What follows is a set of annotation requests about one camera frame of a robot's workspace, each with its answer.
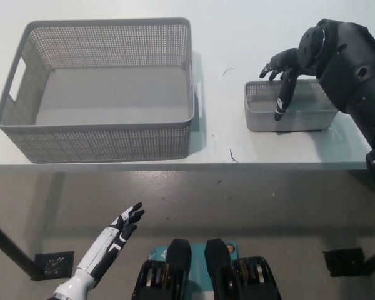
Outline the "black and white right hand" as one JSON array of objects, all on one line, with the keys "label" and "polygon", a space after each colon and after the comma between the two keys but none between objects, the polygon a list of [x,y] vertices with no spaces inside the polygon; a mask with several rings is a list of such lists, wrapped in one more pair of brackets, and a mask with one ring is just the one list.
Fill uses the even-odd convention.
[{"label": "black and white right hand", "polygon": [[282,84],[274,113],[274,119],[280,121],[290,106],[298,77],[303,73],[298,60],[298,49],[291,48],[274,55],[264,66],[259,77],[265,78],[268,73],[269,81],[273,81],[281,73]]}]

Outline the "white and black left hand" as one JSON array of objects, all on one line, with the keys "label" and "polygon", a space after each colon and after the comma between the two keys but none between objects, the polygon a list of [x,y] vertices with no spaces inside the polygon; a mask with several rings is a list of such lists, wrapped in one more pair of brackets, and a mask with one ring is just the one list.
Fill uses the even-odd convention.
[{"label": "white and black left hand", "polygon": [[145,213],[141,208],[141,202],[131,206],[104,228],[78,264],[77,269],[90,275],[96,286],[138,228],[137,222]]}]

